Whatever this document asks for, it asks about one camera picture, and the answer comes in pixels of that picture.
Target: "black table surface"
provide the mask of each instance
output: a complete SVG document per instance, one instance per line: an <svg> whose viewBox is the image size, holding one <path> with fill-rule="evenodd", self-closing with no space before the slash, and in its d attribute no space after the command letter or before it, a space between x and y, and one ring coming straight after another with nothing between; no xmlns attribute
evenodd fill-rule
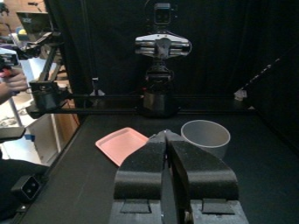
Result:
<svg viewBox="0 0 299 224"><path fill-rule="evenodd" d="M49 172L49 181L21 223L108 223L118 167L95 142L124 127L146 136L162 130L180 134L191 120L210 120L230 131L223 161L239 182L239 201L251 224L299 223L299 159L252 113L90 115Z"/></svg>

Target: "person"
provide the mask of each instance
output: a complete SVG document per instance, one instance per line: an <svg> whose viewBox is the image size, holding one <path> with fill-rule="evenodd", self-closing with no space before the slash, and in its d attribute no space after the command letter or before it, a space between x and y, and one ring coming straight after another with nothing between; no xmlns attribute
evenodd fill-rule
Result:
<svg viewBox="0 0 299 224"><path fill-rule="evenodd" d="M21 69L4 68L0 77L0 104L3 104L15 93L24 91L28 86ZM16 159L3 159L0 150L0 221L12 218L21 205L21 202L11 193L11 189L20 177L33 174L43 175L47 170L48 166L44 165Z"/></svg>
<svg viewBox="0 0 299 224"><path fill-rule="evenodd" d="M0 78L0 104L3 104L12 97L15 92L24 91L28 86L21 69L3 68Z"/></svg>

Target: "black backdrop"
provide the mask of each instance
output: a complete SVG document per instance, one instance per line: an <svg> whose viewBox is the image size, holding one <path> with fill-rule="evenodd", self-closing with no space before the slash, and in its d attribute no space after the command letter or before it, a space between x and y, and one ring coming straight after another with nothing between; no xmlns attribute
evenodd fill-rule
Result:
<svg viewBox="0 0 299 224"><path fill-rule="evenodd" d="M91 78L108 94L128 95L144 84L152 59L135 54L147 35L147 0L45 0L64 37L72 92L91 93ZM192 43L186 58L168 59L175 93L232 95L267 65L278 65L248 88L248 102L299 144L296 0L176 0L170 30Z"/></svg>

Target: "white paper cup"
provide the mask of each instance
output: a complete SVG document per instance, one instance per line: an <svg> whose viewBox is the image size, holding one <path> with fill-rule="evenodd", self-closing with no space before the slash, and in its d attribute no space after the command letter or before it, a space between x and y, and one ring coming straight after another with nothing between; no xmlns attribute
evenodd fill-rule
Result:
<svg viewBox="0 0 299 224"><path fill-rule="evenodd" d="M218 123L206 120L187 122L182 126L182 137L218 158L224 158L230 132Z"/></svg>

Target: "pink plastic plate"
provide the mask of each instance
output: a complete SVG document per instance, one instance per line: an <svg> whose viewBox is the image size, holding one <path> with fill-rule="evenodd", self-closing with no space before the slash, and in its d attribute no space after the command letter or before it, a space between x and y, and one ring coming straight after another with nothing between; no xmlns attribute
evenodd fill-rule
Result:
<svg viewBox="0 0 299 224"><path fill-rule="evenodd" d="M118 166L146 145L148 138L131 128L120 129L96 141L96 146Z"/></svg>

